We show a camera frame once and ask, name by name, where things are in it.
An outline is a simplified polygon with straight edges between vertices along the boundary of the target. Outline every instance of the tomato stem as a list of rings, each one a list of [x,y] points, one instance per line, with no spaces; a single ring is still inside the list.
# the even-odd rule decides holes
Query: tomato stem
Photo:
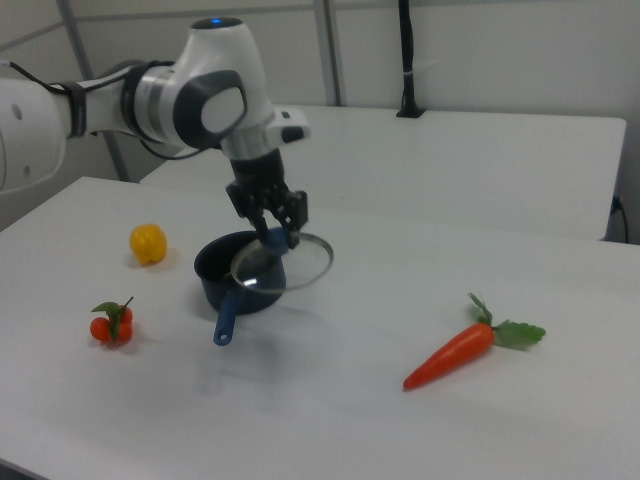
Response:
[[[131,297],[129,300],[127,300],[127,303],[125,303],[122,308],[120,309],[121,313],[124,313],[124,311],[127,309],[127,305],[129,305],[131,303],[131,300],[133,300],[133,297]]]

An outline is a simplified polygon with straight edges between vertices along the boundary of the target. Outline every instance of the white wall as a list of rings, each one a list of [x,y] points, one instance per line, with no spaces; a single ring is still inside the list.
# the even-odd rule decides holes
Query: white wall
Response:
[[[96,75],[127,59],[175,60],[194,21],[238,16],[256,39],[272,100],[326,104],[312,0],[71,0],[70,5]],[[135,140],[120,136],[118,143],[134,181],[162,163]]]
[[[82,78],[53,0],[0,0],[0,58],[18,63],[47,82]],[[0,69],[0,77],[21,78],[8,68]],[[0,230],[81,176],[116,178],[102,138],[68,141],[64,163],[53,179],[0,197]]]
[[[336,18],[346,104],[398,108],[397,2],[337,0]],[[424,0],[411,18],[422,106],[625,119],[618,190],[640,242],[639,0]]]

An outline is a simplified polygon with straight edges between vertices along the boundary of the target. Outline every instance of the white tabletop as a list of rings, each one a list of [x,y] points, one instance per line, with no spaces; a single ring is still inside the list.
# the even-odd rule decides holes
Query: white tabletop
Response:
[[[228,347],[193,259],[247,227],[230,205],[81,179],[1,232],[0,459],[52,480],[637,478],[634,247],[312,213],[333,269]],[[146,222],[170,251],[141,268]],[[468,292],[547,336],[403,392]],[[90,309],[130,295],[134,340],[97,346]]]
[[[282,148],[312,206],[571,238],[604,237],[625,122],[611,118],[300,107],[312,137]],[[141,183],[225,195],[218,151]]]

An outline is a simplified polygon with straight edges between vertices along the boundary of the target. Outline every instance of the blue handle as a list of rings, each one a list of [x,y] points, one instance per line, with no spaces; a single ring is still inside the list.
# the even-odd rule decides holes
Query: blue handle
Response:
[[[236,323],[236,315],[244,292],[240,290],[228,290],[222,299],[216,331],[213,334],[213,343],[224,347],[229,345],[233,337],[233,327]]]

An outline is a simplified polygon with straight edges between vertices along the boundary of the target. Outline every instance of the black pole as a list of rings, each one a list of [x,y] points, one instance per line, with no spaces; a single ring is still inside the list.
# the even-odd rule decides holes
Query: black pole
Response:
[[[419,118],[426,109],[416,105],[413,88],[413,29],[409,16],[409,0],[398,0],[400,14],[400,42],[402,45],[402,73],[404,77],[404,91],[402,92],[402,106],[396,117]]]

